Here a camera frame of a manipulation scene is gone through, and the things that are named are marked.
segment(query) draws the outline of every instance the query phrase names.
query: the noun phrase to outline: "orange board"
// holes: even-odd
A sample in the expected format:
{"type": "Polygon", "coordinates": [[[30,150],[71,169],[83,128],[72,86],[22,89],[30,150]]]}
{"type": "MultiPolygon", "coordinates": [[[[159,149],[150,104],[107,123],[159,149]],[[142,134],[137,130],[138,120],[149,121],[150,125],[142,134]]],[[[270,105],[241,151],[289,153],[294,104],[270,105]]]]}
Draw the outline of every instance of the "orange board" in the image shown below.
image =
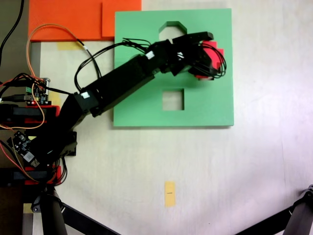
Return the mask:
{"type": "Polygon", "coordinates": [[[102,4],[102,38],[114,40],[115,12],[141,11],[141,0],[103,0],[102,4]]]}
{"type": "MultiPolygon", "coordinates": [[[[82,41],[112,40],[115,11],[133,10],[141,10],[141,0],[29,0],[28,34],[41,24],[56,23],[69,28],[82,41]],[[109,34],[102,32],[103,26],[109,34]]],[[[74,39],[64,30],[46,27],[38,30],[32,41],[74,39]]]]}

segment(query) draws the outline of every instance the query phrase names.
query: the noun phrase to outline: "black tripod leg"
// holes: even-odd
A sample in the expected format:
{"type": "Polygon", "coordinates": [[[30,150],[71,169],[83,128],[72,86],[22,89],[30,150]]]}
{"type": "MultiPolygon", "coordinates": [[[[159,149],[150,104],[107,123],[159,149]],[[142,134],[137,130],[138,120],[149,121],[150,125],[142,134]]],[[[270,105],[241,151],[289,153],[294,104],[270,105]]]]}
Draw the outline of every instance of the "black tripod leg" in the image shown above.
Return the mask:
{"type": "Polygon", "coordinates": [[[304,201],[294,208],[283,235],[309,235],[312,222],[312,207],[304,201]]]}
{"type": "Polygon", "coordinates": [[[67,235],[58,198],[43,194],[40,200],[40,210],[44,235],[67,235]]]}
{"type": "Polygon", "coordinates": [[[63,204],[63,218],[67,225],[85,235],[120,235],[112,229],[91,219],[78,210],[63,204]]]}
{"type": "Polygon", "coordinates": [[[286,228],[292,210],[293,207],[289,207],[237,235],[275,235],[286,228]]]}

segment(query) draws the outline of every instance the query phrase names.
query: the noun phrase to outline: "green foam board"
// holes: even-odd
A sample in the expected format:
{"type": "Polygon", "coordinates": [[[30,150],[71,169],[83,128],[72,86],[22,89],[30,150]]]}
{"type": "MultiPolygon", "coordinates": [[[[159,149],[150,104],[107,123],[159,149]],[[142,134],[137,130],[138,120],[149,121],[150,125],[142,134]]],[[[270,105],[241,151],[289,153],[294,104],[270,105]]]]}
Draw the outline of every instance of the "green foam board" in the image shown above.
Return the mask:
{"type": "MultiPolygon", "coordinates": [[[[154,80],[114,108],[114,126],[231,126],[234,124],[231,9],[116,12],[115,42],[123,38],[159,41],[167,22],[180,22],[187,33],[213,33],[224,49],[226,75],[214,81],[199,81],[189,73],[172,76],[158,73],[154,80]],[[164,91],[184,91],[184,110],[164,111],[164,91]]],[[[127,62],[138,51],[117,47],[114,66],[127,62]]]]}

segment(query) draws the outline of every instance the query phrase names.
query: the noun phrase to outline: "black robotic arm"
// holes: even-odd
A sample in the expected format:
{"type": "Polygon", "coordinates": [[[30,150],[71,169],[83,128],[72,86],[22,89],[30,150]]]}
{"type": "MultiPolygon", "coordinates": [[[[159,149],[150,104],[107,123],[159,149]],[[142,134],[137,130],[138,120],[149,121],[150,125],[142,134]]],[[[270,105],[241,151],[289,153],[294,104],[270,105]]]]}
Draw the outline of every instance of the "black robotic arm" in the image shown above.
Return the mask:
{"type": "MultiPolygon", "coordinates": [[[[212,39],[211,33],[201,32],[175,38],[173,43],[169,40],[154,43],[145,54],[137,55],[80,93],[70,94],[56,121],[46,127],[44,133],[49,135],[42,134],[27,143],[27,157],[32,165],[52,164],[67,155],[68,147],[76,144],[71,136],[73,128],[88,114],[101,115],[154,79],[158,72],[171,72],[174,76],[182,71],[211,77],[218,75],[220,71],[212,67],[212,60],[201,46],[202,41],[212,39]]],[[[23,139],[18,135],[14,142],[23,139]]]]}

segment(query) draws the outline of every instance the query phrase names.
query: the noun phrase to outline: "yellow label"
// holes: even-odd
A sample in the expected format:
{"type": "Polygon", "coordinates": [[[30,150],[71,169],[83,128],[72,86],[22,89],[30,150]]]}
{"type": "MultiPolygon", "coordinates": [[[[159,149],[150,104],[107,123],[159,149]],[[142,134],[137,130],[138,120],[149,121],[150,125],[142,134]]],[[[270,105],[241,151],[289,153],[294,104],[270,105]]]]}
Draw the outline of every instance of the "yellow label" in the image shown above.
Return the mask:
{"type": "Polygon", "coordinates": [[[24,214],[32,214],[33,211],[31,210],[31,203],[24,203],[23,204],[23,213],[24,214]]]}
{"type": "Polygon", "coordinates": [[[165,181],[165,207],[173,207],[175,204],[175,182],[165,181]]]}
{"type": "Polygon", "coordinates": [[[49,91],[49,101],[52,102],[52,105],[61,106],[60,94],[56,92],[49,91]]]}
{"type": "Polygon", "coordinates": [[[57,42],[58,50],[81,50],[83,46],[78,42],[57,42]]]}

